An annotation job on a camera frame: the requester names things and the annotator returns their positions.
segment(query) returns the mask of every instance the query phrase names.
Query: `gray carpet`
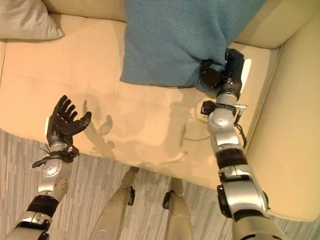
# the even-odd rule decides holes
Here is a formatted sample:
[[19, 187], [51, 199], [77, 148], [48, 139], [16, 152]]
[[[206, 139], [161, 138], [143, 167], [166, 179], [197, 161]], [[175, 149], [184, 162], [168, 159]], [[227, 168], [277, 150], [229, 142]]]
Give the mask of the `gray carpet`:
[[[44, 144], [0, 130], [0, 239], [14, 226], [37, 192]], [[74, 161], [71, 186], [60, 203], [49, 230], [51, 240], [87, 240], [108, 199], [119, 187], [129, 166], [105, 158], [80, 155]], [[168, 210], [161, 207], [169, 178], [140, 169], [134, 183], [134, 205], [127, 208], [122, 240], [162, 240]], [[184, 182], [195, 240], [231, 240], [232, 225], [221, 213], [217, 192]], [[292, 240], [320, 240], [320, 218], [296, 222], [273, 217]]]

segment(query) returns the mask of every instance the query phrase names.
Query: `wire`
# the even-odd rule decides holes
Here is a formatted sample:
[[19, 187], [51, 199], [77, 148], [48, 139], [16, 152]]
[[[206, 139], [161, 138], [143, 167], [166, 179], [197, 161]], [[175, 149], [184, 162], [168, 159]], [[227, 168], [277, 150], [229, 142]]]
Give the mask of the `wire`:
[[207, 137], [204, 137], [204, 138], [200, 138], [200, 139], [191, 139], [191, 138], [187, 138], [187, 137], [184, 137], [183, 139], [184, 140], [193, 141], [193, 142], [200, 142], [200, 141], [203, 141], [203, 140], [207, 140], [209, 138], [210, 138], [210, 136], [207, 136]]
[[45, 146], [46, 146], [46, 149], [48, 149], [49, 153], [51, 153], [51, 152], [50, 152], [50, 149], [49, 149], [49, 147], [48, 147], [48, 145], [47, 145], [47, 144], [45, 144]]
[[50, 152], [48, 152], [47, 150], [44, 150], [43, 148], [40, 147], [41, 150], [43, 150], [44, 152], [46, 152], [47, 154], [49, 154]]
[[244, 133], [244, 130], [243, 130], [243, 128], [242, 128], [242, 126], [240, 124], [235, 124], [234, 126], [240, 131], [240, 135], [241, 135], [241, 137], [243, 139], [243, 148], [245, 148], [246, 145], [247, 145], [247, 138], [246, 138], [246, 135]]

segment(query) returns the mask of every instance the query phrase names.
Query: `blue pillow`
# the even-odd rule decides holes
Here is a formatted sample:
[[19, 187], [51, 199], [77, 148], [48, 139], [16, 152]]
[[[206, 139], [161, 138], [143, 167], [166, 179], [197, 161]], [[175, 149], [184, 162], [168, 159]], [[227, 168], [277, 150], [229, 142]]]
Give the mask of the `blue pillow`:
[[200, 63], [221, 71], [226, 48], [265, 0], [127, 0], [121, 81], [160, 86], [195, 86]]

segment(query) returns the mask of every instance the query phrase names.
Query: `leather sofa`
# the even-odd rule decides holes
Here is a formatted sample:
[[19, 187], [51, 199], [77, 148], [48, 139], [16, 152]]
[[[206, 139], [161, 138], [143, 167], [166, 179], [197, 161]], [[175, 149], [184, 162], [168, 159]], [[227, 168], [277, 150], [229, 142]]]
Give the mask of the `leather sofa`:
[[[0, 128], [46, 143], [44, 126], [66, 94], [92, 123], [80, 152], [215, 189], [220, 183], [195, 88], [120, 82], [123, 0], [43, 0], [65, 36], [0, 40]], [[231, 45], [252, 59], [238, 103], [246, 156], [271, 214], [320, 213], [320, 1], [267, 0]]]

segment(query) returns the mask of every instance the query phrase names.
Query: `robotic hand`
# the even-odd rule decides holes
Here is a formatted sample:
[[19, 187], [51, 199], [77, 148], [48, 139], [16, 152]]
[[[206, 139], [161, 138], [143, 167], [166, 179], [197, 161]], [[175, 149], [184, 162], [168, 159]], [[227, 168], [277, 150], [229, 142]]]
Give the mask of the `robotic hand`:
[[[221, 185], [217, 186], [217, 192], [221, 212], [232, 218], [235, 240], [286, 240], [285, 234], [267, 217], [267, 195], [248, 165], [235, 131], [246, 108], [237, 104], [243, 88], [244, 56], [235, 49], [227, 49], [225, 59], [221, 73], [210, 68], [210, 60], [200, 68], [202, 82], [219, 89], [216, 102], [205, 101], [201, 113], [208, 115], [208, 131], [219, 167]], [[245, 142], [242, 129], [240, 132]]]
[[79, 120], [74, 118], [71, 100], [61, 97], [48, 120], [46, 138], [50, 149], [43, 159], [35, 162], [36, 168], [44, 164], [43, 178], [38, 186], [37, 196], [28, 209], [22, 213], [17, 225], [5, 240], [48, 240], [46, 233], [59, 202], [67, 193], [72, 164], [79, 150], [73, 145], [73, 136], [82, 132], [91, 122], [91, 112], [86, 112]]

